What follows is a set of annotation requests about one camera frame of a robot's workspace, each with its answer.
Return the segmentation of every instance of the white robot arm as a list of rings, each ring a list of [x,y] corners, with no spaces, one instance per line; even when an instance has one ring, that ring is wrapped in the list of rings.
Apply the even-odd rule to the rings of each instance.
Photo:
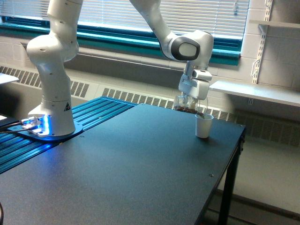
[[[83,0],[50,0],[51,31],[28,43],[27,54],[36,65],[42,83],[42,102],[29,113],[40,118],[31,130],[40,137],[64,136],[75,131],[71,110],[70,78],[64,62],[78,53],[77,23]]]
[[[213,48],[213,36],[204,31],[177,36],[167,26],[160,12],[160,0],[130,0],[159,40],[166,57],[187,61],[179,90],[193,98],[204,100],[212,79],[207,70]]]

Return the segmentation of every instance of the aluminum extrusion rail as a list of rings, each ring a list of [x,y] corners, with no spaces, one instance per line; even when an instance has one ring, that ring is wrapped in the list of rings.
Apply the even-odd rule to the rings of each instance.
[[[99,97],[72,109],[74,122],[86,131],[106,120],[134,107],[136,104]],[[41,154],[59,143],[44,143],[17,134],[0,135],[0,174]]]

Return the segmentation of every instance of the blue led light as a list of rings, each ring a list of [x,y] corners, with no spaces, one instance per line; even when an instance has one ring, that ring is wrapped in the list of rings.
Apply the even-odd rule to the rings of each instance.
[[[44,121],[44,129],[45,129],[44,134],[48,135],[50,133],[50,126],[49,126],[49,119],[47,115],[43,117],[43,121]]]

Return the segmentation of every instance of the window blinds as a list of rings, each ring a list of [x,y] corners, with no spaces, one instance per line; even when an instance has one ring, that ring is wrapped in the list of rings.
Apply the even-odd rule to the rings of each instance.
[[[0,0],[0,15],[47,20],[49,0]],[[162,0],[161,13],[178,34],[203,30],[243,37],[249,0]],[[84,0],[79,24],[127,30],[150,28],[129,0]]]

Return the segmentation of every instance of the teal window frame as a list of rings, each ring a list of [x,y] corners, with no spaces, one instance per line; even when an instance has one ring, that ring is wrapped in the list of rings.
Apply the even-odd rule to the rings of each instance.
[[[48,34],[50,23],[17,17],[2,16],[0,35],[35,38]],[[81,46],[101,47],[111,51],[143,53],[163,57],[158,39],[153,32],[120,30],[95,26],[78,25],[77,40]],[[242,40],[214,38],[210,63],[237,66],[240,59]]]

